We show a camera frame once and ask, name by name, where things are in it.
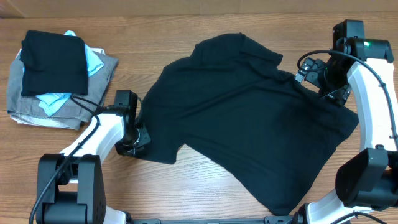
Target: stack of folded clothes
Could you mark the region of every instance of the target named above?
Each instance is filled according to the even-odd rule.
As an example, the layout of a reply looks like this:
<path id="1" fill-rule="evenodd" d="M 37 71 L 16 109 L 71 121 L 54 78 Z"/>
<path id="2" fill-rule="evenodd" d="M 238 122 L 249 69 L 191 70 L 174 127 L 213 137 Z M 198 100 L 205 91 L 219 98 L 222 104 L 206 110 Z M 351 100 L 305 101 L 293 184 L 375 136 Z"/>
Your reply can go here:
<path id="1" fill-rule="evenodd" d="M 118 59 L 90 48 L 73 31 L 61 35 L 30 30 L 11 63 L 7 112 L 21 124 L 78 130 L 92 114 L 70 96 L 103 105 L 117 64 Z"/>

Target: table surface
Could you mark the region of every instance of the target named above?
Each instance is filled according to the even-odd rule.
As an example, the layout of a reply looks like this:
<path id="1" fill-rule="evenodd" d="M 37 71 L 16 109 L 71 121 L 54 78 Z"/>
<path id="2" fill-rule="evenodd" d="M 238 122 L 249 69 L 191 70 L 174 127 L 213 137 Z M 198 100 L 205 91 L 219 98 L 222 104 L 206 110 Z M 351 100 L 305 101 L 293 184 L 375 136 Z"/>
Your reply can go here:
<path id="1" fill-rule="evenodd" d="M 0 20 L 0 223 L 27 223 L 36 197 L 39 158 L 45 153 L 58 153 L 86 127 L 72 131 L 25 126 L 16 124 L 7 115 L 9 66 L 27 30 L 60 34 L 73 30 L 90 47 L 102 47 L 108 55 L 119 58 L 106 96 L 106 104 L 111 104 L 117 89 L 130 89 L 145 97 L 164 66 L 189 56 L 202 40 L 225 33 L 242 32 L 283 54 L 279 68 L 296 73 L 301 55 L 331 47 L 332 28 L 344 19 L 364 20 L 366 37 L 387 39 L 393 49 L 398 49 L 398 13 L 393 12 Z M 353 96 L 346 106 L 356 111 Z M 357 127 L 337 148 L 294 211 L 334 188 L 337 169 L 358 153 L 359 141 Z M 178 152 L 173 165 L 121 157 L 113 150 L 103 164 L 103 176 L 107 204 L 130 212 L 133 218 L 179 220 L 271 215 L 229 172 L 187 146 Z M 393 208 L 374 214 L 388 223 L 398 223 Z M 372 223 L 363 217 L 354 222 Z"/>

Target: black garment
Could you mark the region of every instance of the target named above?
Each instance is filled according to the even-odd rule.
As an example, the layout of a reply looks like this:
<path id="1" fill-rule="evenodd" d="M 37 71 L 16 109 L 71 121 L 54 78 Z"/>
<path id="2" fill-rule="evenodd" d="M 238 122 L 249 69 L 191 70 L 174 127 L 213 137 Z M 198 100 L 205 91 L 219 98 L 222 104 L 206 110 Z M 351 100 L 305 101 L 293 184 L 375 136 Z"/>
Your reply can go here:
<path id="1" fill-rule="evenodd" d="M 287 215 L 358 117 L 279 71 L 282 55 L 242 34 L 205 40 L 164 68 L 143 102 L 152 142 L 141 159 L 174 163 L 182 144 Z"/>
<path id="2" fill-rule="evenodd" d="M 22 41 L 22 96 L 43 93 L 87 95 L 85 43 L 80 37 L 29 30 Z"/>

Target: light blue cloth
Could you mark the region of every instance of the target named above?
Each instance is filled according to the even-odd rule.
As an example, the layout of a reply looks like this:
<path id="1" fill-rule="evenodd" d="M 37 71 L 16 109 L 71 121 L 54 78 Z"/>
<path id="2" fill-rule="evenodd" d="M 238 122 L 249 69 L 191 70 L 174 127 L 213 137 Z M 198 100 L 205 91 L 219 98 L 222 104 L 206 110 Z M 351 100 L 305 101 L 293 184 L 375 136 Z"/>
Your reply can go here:
<path id="1" fill-rule="evenodd" d="M 68 30 L 65 35 L 76 36 L 74 31 Z M 87 60 L 87 72 L 88 76 L 94 75 L 102 67 L 104 63 L 101 59 L 94 54 L 89 46 L 85 44 L 86 60 Z M 39 107 L 43 108 L 45 114 L 48 116 L 54 115 L 61 106 L 69 99 L 71 93 L 46 93 L 37 95 L 36 97 L 40 100 Z"/>

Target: folded black cloth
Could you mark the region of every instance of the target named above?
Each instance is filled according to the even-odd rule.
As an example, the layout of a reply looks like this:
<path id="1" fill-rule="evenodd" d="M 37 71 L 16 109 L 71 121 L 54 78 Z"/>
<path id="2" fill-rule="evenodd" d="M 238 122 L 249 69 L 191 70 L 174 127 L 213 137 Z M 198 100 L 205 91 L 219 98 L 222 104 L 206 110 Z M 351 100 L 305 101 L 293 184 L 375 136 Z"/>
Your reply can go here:
<path id="1" fill-rule="evenodd" d="M 44 93 L 87 95 L 85 43 L 80 37 L 29 30 L 22 41 L 22 96 Z"/>
<path id="2" fill-rule="evenodd" d="M 185 143 L 272 213 L 289 214 L 358 116 L 278 70 L 281 60 L 242 34 L 197 44 L 189 58 L 164 68 L 144 98 L 152 142 L 138 157 L 171 164 Z"/>

